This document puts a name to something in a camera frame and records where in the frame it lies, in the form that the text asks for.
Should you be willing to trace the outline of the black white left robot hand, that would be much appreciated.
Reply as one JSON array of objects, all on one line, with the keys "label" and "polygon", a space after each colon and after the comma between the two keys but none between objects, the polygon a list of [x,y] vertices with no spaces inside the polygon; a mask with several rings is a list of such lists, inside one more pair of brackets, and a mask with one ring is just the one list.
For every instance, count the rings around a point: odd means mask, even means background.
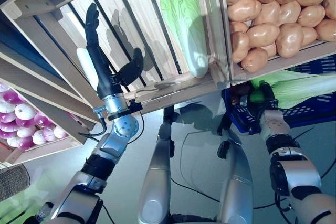
[{"label": "black white left robot hand", "polygon": [[85,34],[86,34],[86,49],[93,64],[93,69],[90,73],[95,73],[98,77],[98,83],[94,85],[97,89],[99,98],[112,94],[122,93],[121,86],[128,86],[141,76],[144,67],[143,56],[140,48],[135,48],[133,51],[132,60],[124,65],[119,72],[113,74],[109,68],[109,60],[103,54],[99,46],[97,27],[99,12],[95,3],[90,4],[86,12]]}]

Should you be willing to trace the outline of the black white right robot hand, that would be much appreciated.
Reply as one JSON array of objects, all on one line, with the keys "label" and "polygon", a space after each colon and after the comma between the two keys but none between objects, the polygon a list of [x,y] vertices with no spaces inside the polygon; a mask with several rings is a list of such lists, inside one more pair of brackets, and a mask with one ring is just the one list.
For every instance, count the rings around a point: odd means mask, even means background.
[{"label": "black white right robot hand", "polygon": [[253,88],[247,97],[248,112],[256,119],[260,119],[265,110],[278,110],[278,103],[270,84],[264,81],[259,83],[257,89]]}]

